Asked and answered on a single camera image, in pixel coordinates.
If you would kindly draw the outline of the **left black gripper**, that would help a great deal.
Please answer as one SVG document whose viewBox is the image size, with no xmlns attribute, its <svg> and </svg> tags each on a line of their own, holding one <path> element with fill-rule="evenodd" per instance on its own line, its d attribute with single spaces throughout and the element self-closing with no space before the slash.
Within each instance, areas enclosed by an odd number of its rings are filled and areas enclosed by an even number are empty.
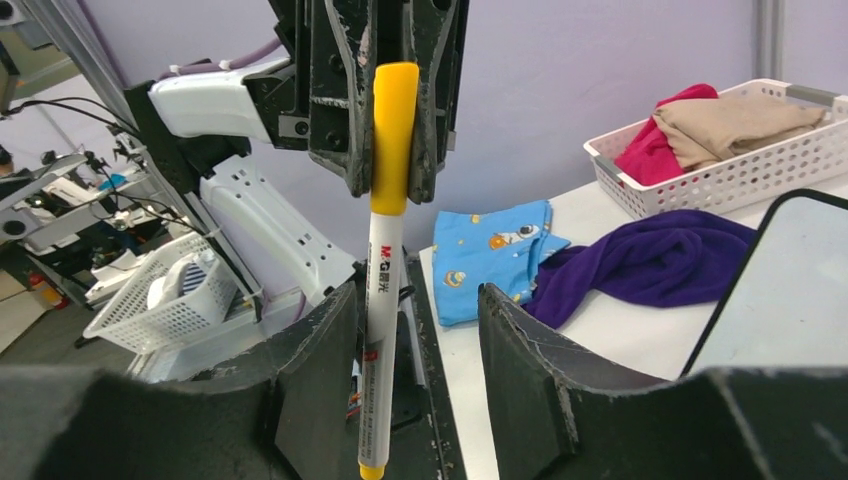
<svg viewBox="0 0 848 480">
<path fill-rule="evenodd" d="M 376 68 L 419 67 L 408 198 L 430 203 L 455 133 L 466 1 L 274 1 L 292 64 L 248 83 L 278 149 L 305 151 L 351 195 L 369 192 Z"/>
</svg>

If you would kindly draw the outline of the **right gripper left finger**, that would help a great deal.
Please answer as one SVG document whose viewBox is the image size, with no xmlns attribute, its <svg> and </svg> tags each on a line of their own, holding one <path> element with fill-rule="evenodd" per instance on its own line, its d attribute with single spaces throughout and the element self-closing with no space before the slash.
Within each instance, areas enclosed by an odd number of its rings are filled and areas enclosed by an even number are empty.
<svg viewBox="0 0 848 480">
<path fill-rule="evenodd" d="M 336 479 L 357 291 L 206 380 L 146 383 L 82 367 L 1 371 L 5 479 Z"/>
</svg>

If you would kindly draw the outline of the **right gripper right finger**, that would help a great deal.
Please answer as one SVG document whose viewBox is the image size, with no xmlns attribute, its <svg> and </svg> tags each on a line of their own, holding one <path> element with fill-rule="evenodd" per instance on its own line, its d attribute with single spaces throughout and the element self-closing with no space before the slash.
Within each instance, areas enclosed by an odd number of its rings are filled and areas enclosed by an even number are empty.
<svg viewBox="0 0 848 480">
<path fill-rule="evenodd" d="M 847 373 L 710 368 L 666 381 L 478 291 L 479 339 L 504 479 L 843 479 Z"/>
</svg>

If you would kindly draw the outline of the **yellow marker cap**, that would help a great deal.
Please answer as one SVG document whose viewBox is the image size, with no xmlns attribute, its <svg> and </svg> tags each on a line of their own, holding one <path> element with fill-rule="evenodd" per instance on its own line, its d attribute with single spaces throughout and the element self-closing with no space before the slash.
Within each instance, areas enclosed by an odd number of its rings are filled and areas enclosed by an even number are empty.
<svg viewBox="0 0 848 480">
<path fill-rule="evenodd" d="M 370 207 L 377 214 L 406 211 L 418 82 L 419 67 L 412 62 L 383 64 L 375 72 Z"/>
</svg>

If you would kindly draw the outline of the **white marker pen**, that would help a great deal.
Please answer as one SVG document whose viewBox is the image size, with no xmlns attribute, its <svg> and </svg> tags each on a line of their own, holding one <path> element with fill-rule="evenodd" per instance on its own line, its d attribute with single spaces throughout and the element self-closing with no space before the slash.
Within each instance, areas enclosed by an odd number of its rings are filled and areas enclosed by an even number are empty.
<svg viewBox="0 0 848 480">
<path fill-rule="evenodd" d="M 358 442 L 362 479 L 382 479 L 390 454 L 404 215 L 381 215 L 370 207 Z"/>
</svg>

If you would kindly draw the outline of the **black framed whiteboard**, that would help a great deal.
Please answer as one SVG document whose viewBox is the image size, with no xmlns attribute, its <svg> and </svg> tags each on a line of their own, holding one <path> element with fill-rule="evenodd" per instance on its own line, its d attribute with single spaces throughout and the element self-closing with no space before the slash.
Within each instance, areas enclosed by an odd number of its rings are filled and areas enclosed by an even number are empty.
<svg viewBox="0 0 848 480">
<path fill-rule="evenodd" d="M 847 365 L 847 201 L 798 189 L 767 209 L 681 373 Z"/>
</svg>

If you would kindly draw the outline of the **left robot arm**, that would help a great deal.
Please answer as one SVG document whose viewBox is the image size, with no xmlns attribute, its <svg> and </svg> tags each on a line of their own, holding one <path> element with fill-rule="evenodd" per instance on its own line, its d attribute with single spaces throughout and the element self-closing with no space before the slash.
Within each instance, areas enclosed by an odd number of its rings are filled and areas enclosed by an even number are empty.
<svg viewBox="0 0 848 480">
<path fill-rule="evenodd" d="M 455 144 L 465 1 L 275 1 L 273 48 L 254 60 L 176 66 L 128 88 L 142 142 L 166 181 L 240 226 L 320 303 L 361 275 L 250 162 L 253 142 L 304 151 L 354 197 L 371 191 L 378 68 L 420 70 L 408 199 L 429 203 Z"/>
</svg>

